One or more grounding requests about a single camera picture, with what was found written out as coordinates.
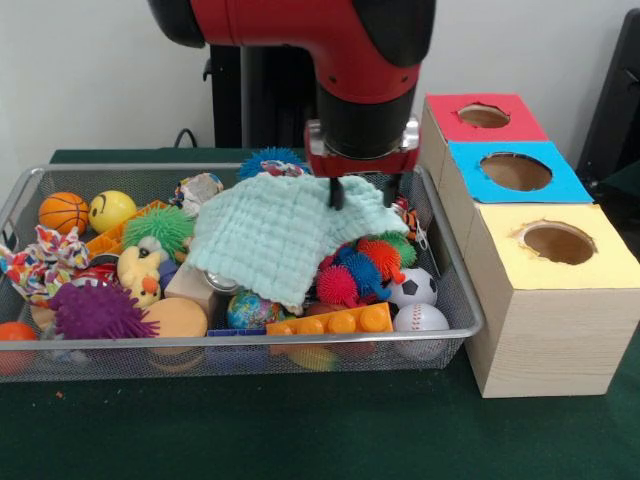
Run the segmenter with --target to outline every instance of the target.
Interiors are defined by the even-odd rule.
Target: yellow box top
[[[516,290],[640,288],[640,264],[598,205],[478,205]]]

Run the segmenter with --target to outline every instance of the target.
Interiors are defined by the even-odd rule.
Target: yellow smiley ball
[[[102,192],[91,201],[89,223],[98,233],[117,227],[136,213],[136,203],[126,193]]]

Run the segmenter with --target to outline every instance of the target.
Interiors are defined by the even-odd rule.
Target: metal wire basket
[[[238,164],[55,165],[25,172],[0,210],[4,243],[14,251],[35,240],[38,208],[50,194],[72,191],[85,199],[107,189],[132,194],[138,205],[171,195],[185,177],[211,171],[228,187]],[[370,175],[377,186],[383,175]],[[451,329],[383,334],[231,336],[126,340],[0,342],[0,382],[92,380],[311,371],[444,368],[465,338],[484,323],[466,267],[430,176],[420,167],[405,175],[402,193],[417,208],[430,248],[418,265],[438,287],[437,307]],[[0,323],[35,327],[29,305],[0,277]]]

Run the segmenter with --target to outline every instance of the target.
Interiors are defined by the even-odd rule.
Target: orange basketball
[[[78,227],[82,235],[89,221],[89,207],[75,193],[58,192],[46,198],[38,210],[40,225],[53,228],[60,233],[69,233]]]

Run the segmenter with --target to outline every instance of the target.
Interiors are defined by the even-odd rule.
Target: red spiky ball
[[[342,265],[334,265],[320,272],[316,291],[323,303],[346,305],[349,308],[358,306],[358,287],[349,270]]]
[[[363,238],[358,242],[358,251],[371,259],[384,281],[393,279],[395,283],[404,282],[404,274],[400,272],[402,257],[390,243]]]

